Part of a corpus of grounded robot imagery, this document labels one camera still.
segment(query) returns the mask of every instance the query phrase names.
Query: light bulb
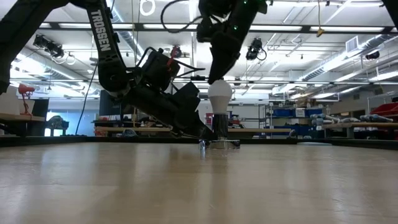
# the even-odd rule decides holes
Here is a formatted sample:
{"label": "light bulb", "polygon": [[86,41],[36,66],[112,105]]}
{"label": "light bulb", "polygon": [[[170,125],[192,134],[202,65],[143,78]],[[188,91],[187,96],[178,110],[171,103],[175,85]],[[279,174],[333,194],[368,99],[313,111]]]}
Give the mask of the light bulb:
{"label": "light bulb", "polygon": [[208,90],[211,107],[214,114],[226,114],[228,103],[232,97],[232,88],[224,80],[217,80]]}

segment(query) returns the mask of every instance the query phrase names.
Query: ceiling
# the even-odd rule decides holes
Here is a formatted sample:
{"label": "ceiling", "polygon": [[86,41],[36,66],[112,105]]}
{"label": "ceiling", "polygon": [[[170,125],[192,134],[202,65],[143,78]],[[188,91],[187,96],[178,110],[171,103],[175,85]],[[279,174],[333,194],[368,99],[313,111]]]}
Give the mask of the ceiling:
{"label": "ceiling", "polygon": [[[16,0],[3,0],[0,5],[0,16],[2,17],[12,7]],[[123,19],[120,22],[133,23],[160,23],[160,12],[169,2],[167,0],[154,0],[155,10],[149,16],[140,13],[139,0],[115,0],[114,10]],[[165,13],[166,23],[188,23],[193,17],[199,16],[196,0],[181,2],[168,8]],[[321,25],[328,26],[394,26],[385,7],[379,7],[381,1],[331,1],[330,6],[325,6],[326,1],[320,1],[321,7],[318,14],[317,1],[274,1],[273,6],[269,6],[267,14],[258,13],[254,24],[300,24],[318,25],[318,16]],[[151,3],[143,4],[144,11],[150,11]],[[56,9],[46,18],[46,22],[88,22],[86,11],[72,4]],[[88,70],[94,70],[90,57],[97,57],[96,48],[92,44],[92,33],[90,31],[70,31],[70,30],[42,30],[36,34],[44,35],[46,38],[63,45],[63,49],[70,52],[76,58],[73,65],[73,58],[69,58],[61,66],[73,71],[85,78],[91,78]],[[359,40],[367,40],[374,35],[358,35]],[[196,72],[196,75],[208,75],[211,67],[212,57],[210,44],[198,43],[195,33],[181,32],[179,34],[169,34],[164,30],[133,32],[134,38],[142,49],[147,47],[171,49],[173,45],[179,45],[183,52],[193,55],[192,58],[182,58],[182,61],[206,70]],[[333,54],[344,50],[346,42],[357,35],[355,34],[323,34],[316,37],[315,34],[283,34],[283,33],[255,33],[247,35],[241,49],[241,56],[236,65],[228,72],[227,79],[240,77],[242,80],[292,80],[292,71],[303,72]],[[264,49],[267,50],[267,59],[263,62],[258,60],[247,61],[245,58],[248,46],[254,38],[261,38]],[[46,58],[50,58],[43,50],[37,50],[33,46],[33,39],[26,44],[28,49],[37,51]],[[123,60],[128,67],[135,65],[134,52],[129,45],[121,38],[119,48],[123,55]],[[388,44],[380,47],[381,56],[379,61],[395,56],[398,51],[397,40],[392,40]],[[348,60],[343,65],[333,68],[331,72],[338,72],[346,75],[359,70],[363,67],[371,66],[376,61],[365,61],[361,65],[361,58],[355,57]],[[256,85],[253,89],[271,90],[275,85]]]}

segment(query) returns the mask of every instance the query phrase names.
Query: white light bulb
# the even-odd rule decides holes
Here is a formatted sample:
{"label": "white light bulb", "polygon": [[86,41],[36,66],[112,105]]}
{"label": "white light bulb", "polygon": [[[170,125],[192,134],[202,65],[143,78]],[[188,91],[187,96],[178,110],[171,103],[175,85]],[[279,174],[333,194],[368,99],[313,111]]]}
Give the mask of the white light bulb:
{"label": "white light bulb", "polygon": [[224,80],[217,80],[208,90],[211,107],[214,114],[226,114],[228,103],[232,97],[232,88]]}

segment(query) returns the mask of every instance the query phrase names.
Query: black robotic arm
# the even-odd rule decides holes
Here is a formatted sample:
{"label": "black robotic arm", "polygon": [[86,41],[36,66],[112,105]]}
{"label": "black robotic arm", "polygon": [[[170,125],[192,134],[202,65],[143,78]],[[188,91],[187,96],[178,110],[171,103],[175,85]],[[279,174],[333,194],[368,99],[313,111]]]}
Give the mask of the black robotic arm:
{"label": "black robotic arm", "polygon": [[98,50],[98,76],[101,86],[118,101],[126,101],[168,125],[176,135],[212,139],[196,110],[199,90],[186,84],[175,94],[165,93],[180,62],[170,60],[163,50],[152,50],[142,67],[126,68],[111,24],[111,11],[105,0],[18,0],[0,22],[0,94],[9,85],[10,64],[50,12],[67,3],[87,10]]}

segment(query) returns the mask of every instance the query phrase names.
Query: metal base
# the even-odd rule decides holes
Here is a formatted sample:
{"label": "metal base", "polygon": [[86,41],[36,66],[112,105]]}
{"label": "metal base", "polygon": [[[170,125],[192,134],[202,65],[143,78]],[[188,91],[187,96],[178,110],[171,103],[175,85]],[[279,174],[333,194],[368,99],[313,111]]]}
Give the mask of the metal base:
{"label": "metal base", "polygon": [[206,141],[202,140],[199,142],[199,148],[201,150],[205,149],[240,149],[241,142],[240,140],[214,140],[214,141]]}

